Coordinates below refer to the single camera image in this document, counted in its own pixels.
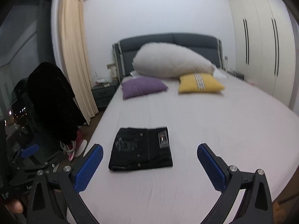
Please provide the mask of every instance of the beige curtain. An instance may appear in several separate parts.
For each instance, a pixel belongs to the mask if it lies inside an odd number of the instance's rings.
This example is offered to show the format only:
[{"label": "beige curtain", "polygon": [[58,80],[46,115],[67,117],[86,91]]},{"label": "beige curtain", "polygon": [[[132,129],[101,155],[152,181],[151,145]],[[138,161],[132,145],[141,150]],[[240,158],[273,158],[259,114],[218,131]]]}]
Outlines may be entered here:
[{"label": "beige curtain", "polygon": [[60,0],[59,25],[62,54],[70,84],[79,108],[90,123],[98,113],[92,96],[92,81],[87,57],[82,0]]}]

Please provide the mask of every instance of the black jeans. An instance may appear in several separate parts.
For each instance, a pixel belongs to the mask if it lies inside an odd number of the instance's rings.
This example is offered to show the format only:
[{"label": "black jeans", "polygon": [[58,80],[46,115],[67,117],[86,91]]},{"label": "black jeans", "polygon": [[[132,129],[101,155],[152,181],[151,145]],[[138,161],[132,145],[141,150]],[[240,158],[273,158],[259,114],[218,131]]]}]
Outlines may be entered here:
[{"label": "black jeans", "polygon": [[139,170],[172,167],[169,142],[161,145],[159,140],[159,133],[162,132],[169,139],[166,127],[120,128],[113,143],[109,169]]}]

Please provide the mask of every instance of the gray upholstered headboard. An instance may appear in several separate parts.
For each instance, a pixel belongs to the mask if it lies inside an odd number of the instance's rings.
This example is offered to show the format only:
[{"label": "gray upholstered headboard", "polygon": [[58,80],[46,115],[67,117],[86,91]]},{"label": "gray upholstered headboard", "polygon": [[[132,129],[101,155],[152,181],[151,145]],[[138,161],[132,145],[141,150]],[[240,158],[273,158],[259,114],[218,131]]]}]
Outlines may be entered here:
[{"label": "gray upholstered headboard", "polygon": [[221,40],[209,36],[188,33],[168,33],[137,36],[120,40],[113,45],[113,53],[118,68],[118,78],[129,76],[133,71],[133,58],[137,51],[149,42],[166,42],[187,47],[210,60],[217,67],[222,68]]}]

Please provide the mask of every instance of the yellow pillow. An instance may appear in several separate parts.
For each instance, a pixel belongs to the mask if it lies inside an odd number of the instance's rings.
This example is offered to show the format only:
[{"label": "yellow pillow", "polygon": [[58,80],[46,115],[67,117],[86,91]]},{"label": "yellow pillow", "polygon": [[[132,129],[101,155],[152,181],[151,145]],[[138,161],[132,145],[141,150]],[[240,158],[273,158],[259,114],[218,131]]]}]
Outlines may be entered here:
[{"label": "yellow pillow", "polygon": [[211,74],[208,73],[193,73],[180,76],[179,93],[193,92],[218,92],[225,87],[220,84]]}]

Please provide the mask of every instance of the mattress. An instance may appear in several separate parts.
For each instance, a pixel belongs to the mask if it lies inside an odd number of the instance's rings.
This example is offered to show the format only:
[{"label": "mattress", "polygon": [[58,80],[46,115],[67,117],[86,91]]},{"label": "mattress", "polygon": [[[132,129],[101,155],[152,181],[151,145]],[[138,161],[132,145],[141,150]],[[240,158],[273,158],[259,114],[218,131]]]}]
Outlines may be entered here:
[{"label": "mattress", "polygon": [[[122,99],[118,88],[87,147],[104,157],[80,196],[100,224],[201,223],[220,192],[196,155],[207,143],[227,165],[265,171],[274,200],[299,164],[299,117],[256,87],[228,75],[219,94],[178,94],[179,81],[163,80],[167,92]],[[173,167],[112,172],[114,138],[121,127],[167,126]],[[232,221],[240,191],[225,223]],[[75,223],[68,211],[68,221]]]}]

